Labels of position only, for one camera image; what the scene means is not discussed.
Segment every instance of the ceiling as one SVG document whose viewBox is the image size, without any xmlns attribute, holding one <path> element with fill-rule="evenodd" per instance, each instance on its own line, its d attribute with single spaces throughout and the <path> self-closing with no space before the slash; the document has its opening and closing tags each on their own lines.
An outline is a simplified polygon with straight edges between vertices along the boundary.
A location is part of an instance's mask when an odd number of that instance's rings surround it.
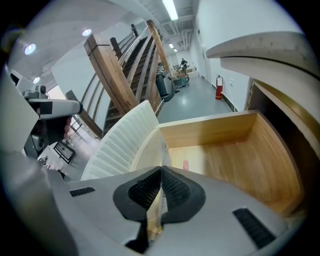
<svg viewBox="0 0 320 256">
<path fill-rule="evenodd" d="M 82 32 L 90 28 L 93 33 L 105 31 L 128 13 L 144 20 L 153 20 L 163 35 L 164 49 L 174 54 L 172 43 L 178 51 L 190 48 L 194 26 L 194 6 L 199 0 L 173 0 L 178 20 L 171 21 L 162 0 L 53 0 L 25 28 L 16 41 L 8 69 L 14 69 L 47 90 L 57 83 L 51 73 L 52 66 L 69 50 L 83 41 Z M 36 44 L 36 50 L 25 55 L 28 44 Z"/>
<path fill-rule="evenodd" d="M 116 24 L 129 11 L 107 0 L 55 0 L 50 2 L 25 28 L 16 41 L 9 61 L 9 70 L 14 69 L 47 90 L 57 83 L 51 67 L 66 52 L 85 38 L 82 32 L 90 28 L 93 33 L 106 30 Z M 34 43 L 36 50 L 25 55 L 24 49 Z"/>
</svg>

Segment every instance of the wooden drawer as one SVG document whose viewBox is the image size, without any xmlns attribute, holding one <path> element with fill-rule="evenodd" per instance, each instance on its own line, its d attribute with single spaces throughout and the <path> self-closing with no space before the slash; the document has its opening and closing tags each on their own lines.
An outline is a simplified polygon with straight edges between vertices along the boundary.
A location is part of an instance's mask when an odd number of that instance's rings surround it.
<svg viewBox="0 0 320 256">
<path fill-rule="evenodd" d="M 131 171 L 171 165 L 231 183 L 286 215 L 301 201 L 295 162 L 273 126 L 257 111 L 158 125 L 137 151 Z"/>
</svg>

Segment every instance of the fire extinguisher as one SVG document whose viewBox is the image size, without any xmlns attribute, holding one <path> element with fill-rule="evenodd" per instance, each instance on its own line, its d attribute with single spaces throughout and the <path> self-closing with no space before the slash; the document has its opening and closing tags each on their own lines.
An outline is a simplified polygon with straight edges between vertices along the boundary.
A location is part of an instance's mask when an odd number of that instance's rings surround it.
<svg viewBox="0 0 320 256">
<path fill-rule="evenodd" d="M 215 79 L 215 99 L 221 100 L 222 99 L 222 89 L 224 85 L 224 78 L 221 75 L 217 74 L 217 77 Z"/>
</svg>

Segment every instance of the person in dark clothing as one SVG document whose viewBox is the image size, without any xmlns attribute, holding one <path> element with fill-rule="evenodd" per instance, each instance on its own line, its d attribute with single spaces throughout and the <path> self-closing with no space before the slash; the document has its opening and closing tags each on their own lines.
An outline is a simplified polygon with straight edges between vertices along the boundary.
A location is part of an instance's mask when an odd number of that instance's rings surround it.
<svg viewBox="0 0 320 256">
<path fill-rule="evenodd" d="M 187 74 L 186 74 L 187 63 L 188 63 L 188 61 L 186 61 L 184 58 L 182 58 L 181 67 L 182 67 L 183 73 L 184 73 L 185 75 L 187 75 Z"/>
</svg>

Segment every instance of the recessed ceiling light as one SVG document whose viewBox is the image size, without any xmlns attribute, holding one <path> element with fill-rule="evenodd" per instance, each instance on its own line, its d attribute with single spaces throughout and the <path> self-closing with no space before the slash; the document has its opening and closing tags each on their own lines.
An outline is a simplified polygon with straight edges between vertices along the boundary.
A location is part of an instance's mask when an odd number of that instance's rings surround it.
<svg viewBox="0 0 320 256">
<path fill-rule="evenodd" d="M 34 83 L 34 84 L 38 83 L 39 81 L 40 81 L 40 77 L 39 77 L 39 76 L 36 77 L 35 79 L 33 79 L 33 83 Z"/>
<path fill-rule="evenodd" d="M 172 21 L 175 21 L 178 19 L 178 14 L 176 11 L 174 0 L 162 0 L 162 3 L 164 4 L 164 7 L 166 8 L 170 19 Z"/>
<path fill-rule="evenodd" d="M 30 43 L 26 48 L 24 48 L 24 54 L 29 55 L 32 54 L 36 49 L 36 45 L 34 43 Z"/>
<path fill-rule="evenodd" d="M 86 36 L 89 36 L 90 34 L 91 34 L 91 29 L 90 28 L 87 28 L 85 31 L 83 31 L 82 32 L 82 35 L 84 36 L 84 37 L 86 37 Z"/>
</svg>

